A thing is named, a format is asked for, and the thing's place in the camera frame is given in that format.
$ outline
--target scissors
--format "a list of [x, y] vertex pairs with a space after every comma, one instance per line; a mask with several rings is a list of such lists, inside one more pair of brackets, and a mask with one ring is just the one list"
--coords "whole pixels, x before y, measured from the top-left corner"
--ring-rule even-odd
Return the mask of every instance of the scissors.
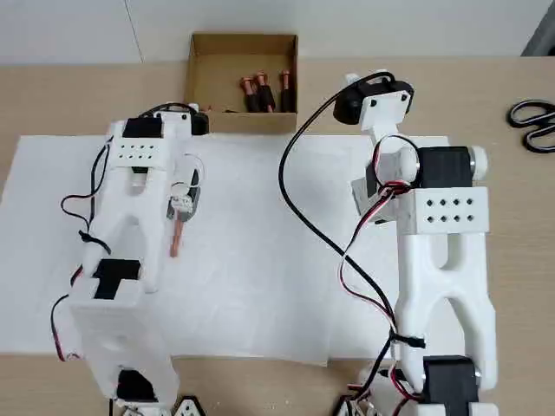
[[[543, 110], [540, 114], [532, 115], [526, 119], [517, 118], [517, 112], [522, 108], [535, 108]], [[506, 114], [506, 122], [511, 127], [536, 126], [537, 129], [526, 133], [522, 138], [522, 145], [530, 152], [553, 153], [555, 145], [540, 146], [534, 143], [538, 137], [555, 132], [555, 104], [545, 100], [524, 100], [517, 102]]]

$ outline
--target wooden table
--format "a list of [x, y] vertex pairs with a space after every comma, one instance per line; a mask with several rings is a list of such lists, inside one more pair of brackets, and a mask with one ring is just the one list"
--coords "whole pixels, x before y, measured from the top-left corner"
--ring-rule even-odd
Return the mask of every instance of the wooden table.
[[[518, 100], [555, 101], [555, 59], [301, 60], [298, 121], [341, 87], [343, 74], [376, 68], [388, 68], [415, 87], [404, 133], [447, 134], [488, 151], [489, 281], [498, 319], [499, 384], [486, 397], [504, 414], [552, 414], [555, 155], [525, 151], [522, 132], [508, 127], [504, 118]], [[0, 180], [6, 179], [20, 134], [105, 133], [112, 120], [181, 100], [185, 71], [183, 63], [0, 68]], [[358, 133], [335, 122], [330, 112], [312, 131]], [[361, 365], [175, 360], [182, 393], [197, 394], [210, 416], [329, 414]], [[82, 362], [62, 364], [53, 355], [0, 357], [1, 414], [93, 416], [107, 410]]]

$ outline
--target cardboard box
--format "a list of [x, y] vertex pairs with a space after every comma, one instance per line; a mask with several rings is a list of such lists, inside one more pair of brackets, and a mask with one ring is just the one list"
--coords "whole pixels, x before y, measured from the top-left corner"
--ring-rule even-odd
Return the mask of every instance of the cardboard box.
[[211, 132], [293, 132], [297, 128], [296, 113], [248, 113], [245, 93], [239, 85], [242, 77], [264, 71], [279, 111], [279, 75], [285, 69], [291, 71], [293, 88], [297, 91], [295, 35], [195, 33], [187, 69], [186, 102], [211, 109], [207, 113]]

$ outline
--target cable tie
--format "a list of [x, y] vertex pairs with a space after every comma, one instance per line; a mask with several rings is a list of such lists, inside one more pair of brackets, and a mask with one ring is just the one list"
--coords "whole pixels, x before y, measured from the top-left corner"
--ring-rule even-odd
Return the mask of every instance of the cable tie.
[[407, 344], [409, 347], [412, 348], [424, 349], [426, 347], [426, 341], [424, 340], [424, 338], [417, 338], [415, 336], [404, 336], [395, 333], [392, 333], [390, 336], [391, 341], [402, 342], [403, 344]]
[[112, 254], [112, 250], [108, 247], [106, 243], [104, 243], [99, 238], [95, 238], [88, 234], [87, 232], [79, 230], [79, 235], [81, 236], [81, 240], [83, 243], [95, 243], [100, 245], [109, 255]]

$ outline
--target white paper sheet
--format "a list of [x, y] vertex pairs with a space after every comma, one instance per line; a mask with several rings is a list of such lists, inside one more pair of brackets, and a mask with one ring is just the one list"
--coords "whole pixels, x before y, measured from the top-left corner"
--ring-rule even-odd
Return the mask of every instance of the white paper sheet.
[[[341, 291], [338, 256], [281, 198], [278, 162], [287, 139], [210, 134], [187, 143], [206, 164], [206, 182], [180, 257], [168, 258], [151, 304], [173, 354], [323, 362], [373, 357], [381, 348], [387, 324]], [[19, 142], [0, 205], [0, 352], [54, 351], [50, 307], [68, 290], [82, 253], [82, 224], [63, 215], [59, 203], [68, 193], [87, 191], [103, 141], [38, 136]], [[368, 157], [366, 138], [307, 136], [285, 170], [291, 198], [342, 245], [358, 220], [349, 182], [363, 175]], [[88, 212], [87, 203], [71, 206]], [[394, 303], [395, 227], [370, 226], [353, 256]], [[350, 271], [347, 278], [367, 290]], [[78, 348], [63, 305], [56, 322], [64, 346]], [[443, 334], [454, 326], [450, 310], [439, 309], [434, 324], [430, 350], [460, 352], [460, 331]]]

